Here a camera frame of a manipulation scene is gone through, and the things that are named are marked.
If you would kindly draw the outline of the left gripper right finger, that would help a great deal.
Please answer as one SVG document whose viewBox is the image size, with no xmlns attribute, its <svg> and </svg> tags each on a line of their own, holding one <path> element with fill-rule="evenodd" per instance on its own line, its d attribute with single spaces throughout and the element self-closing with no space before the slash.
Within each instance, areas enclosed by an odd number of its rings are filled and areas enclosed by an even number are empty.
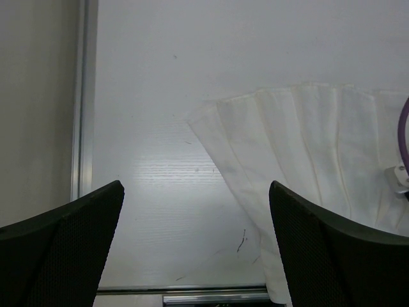
<svg viewBox="0 0 409 307">
<path fill-rule="evenodd" d="M 277 181 L 269 202 L 293 306 L 408 306 L 408 237 L 356 223 Z"/>
</svg>

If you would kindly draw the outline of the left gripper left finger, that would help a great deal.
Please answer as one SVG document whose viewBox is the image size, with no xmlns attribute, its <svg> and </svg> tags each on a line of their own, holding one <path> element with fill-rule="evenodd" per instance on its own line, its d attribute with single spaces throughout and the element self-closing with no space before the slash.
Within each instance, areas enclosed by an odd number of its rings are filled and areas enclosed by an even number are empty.
<svg viewBox="0 0 409 307">
<path fill-rule="evenodd" d="M 1 306 L 92 306 L 125 189 L 115 180 L 1 228 Z"/>
</svg>

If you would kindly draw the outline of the white pleated skirt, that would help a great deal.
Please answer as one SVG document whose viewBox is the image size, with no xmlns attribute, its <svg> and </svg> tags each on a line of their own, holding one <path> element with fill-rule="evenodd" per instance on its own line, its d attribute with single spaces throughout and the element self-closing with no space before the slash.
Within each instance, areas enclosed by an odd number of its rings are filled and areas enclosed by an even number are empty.
<svg viewBox="0 0 409 307">
<path fill-rule="evenodd" d="M 355 222 L 408 235 L 408 202 L 385 170 L 408 186 L 397 125 L 408 94 L 318 83 L 264 88 L 212 100 L 188 123 L 238 203 L 258 227 L 266 288 L 292 305 L 270 215 L 278 181 Z"/>
</svg>

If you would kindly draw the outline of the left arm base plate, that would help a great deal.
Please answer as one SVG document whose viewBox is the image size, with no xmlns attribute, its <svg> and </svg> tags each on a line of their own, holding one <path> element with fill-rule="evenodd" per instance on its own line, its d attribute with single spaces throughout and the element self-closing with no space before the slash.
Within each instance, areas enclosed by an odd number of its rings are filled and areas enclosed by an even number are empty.
<svg viewBox="0 0 409 307">
<path fill-rule="evenodd" d="M 164 295 L 163 306 L 274 306 L 267 294 Z"/>
</svg>

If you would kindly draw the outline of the aluminium table edge rail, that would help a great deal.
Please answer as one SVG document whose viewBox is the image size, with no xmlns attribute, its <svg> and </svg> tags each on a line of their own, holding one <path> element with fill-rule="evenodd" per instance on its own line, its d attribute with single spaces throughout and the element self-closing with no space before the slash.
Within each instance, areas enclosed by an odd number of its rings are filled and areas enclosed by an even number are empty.
<svg viewBox="0 0 409 307">
<path fill-rule="evenodd" d="M 92 191 L 98 1 L 80 1 L 73 107 L 71 199 Z"/>
</svg>

